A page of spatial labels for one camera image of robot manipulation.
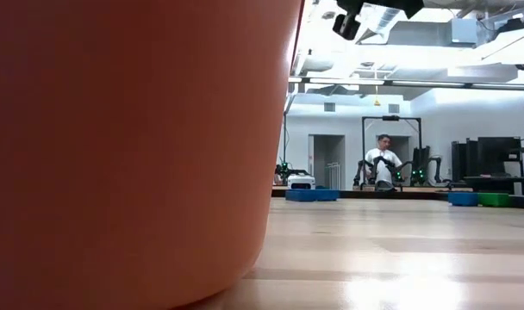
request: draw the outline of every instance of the orange container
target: orange container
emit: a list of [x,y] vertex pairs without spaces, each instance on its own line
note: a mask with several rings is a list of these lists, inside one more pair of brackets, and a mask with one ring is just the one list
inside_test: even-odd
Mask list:
[[299,0],[0,0],[0,310],[165,309],[262,245]]

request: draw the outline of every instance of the air vent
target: air vent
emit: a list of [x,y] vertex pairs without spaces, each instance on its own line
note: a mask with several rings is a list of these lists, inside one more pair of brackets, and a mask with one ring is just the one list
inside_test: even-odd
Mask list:
[[323,111],[325,111],[325,112],[334,112],[334,102],[325,102],[325,103],[323,103]]
[[389,104],[389,113],[400,113],[400,104]]

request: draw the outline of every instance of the man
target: man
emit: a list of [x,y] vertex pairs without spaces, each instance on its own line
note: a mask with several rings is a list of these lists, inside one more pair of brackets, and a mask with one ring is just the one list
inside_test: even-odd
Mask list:
[[[390,162],[394,163],[396,167],[401,165],[402,161],[394,152],[389,151],[389,147],[390,136],[388,134],[379,135],[377,137],[377,148],[368,151],[368,153],[366,153],[365,155],[365,160],[370,163],[373,163],[373,159],[382,156],[384,159],[387,159]],[[390,171],[386,168],[386,164],[384,164],[383,161],[380,161],[377,165],[377,179],[375,180],[375,183],[379,181],[385,181],[389,184],[392,184],[392,175],[390,174]]]

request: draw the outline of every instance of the hardwood floor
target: hardwood floor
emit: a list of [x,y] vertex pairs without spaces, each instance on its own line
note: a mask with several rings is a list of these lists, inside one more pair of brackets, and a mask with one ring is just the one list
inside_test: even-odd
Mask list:
[[524,310],[524,210],[274,199],[253,270],[187,308]]

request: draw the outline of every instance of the white t-shirt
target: white t-shirt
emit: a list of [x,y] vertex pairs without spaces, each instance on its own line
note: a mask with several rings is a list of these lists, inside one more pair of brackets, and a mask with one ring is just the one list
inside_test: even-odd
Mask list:
[[[373,159],[382,156],[384,159],[387,159],[394,163],[397,166],[402,164],[402,161],[398,158],[398,156],[389,150],[381,151],[377,148],[374,148],[365,155],[365,160],[373,164]],[[388,183],[392,183],[392,175],[390,174],[389,169],[386,167],[386,164],[384,164],[383,161],[380,161],[377,165],[377,179],[375,180],[375,183],[378,181],[386,181]]]

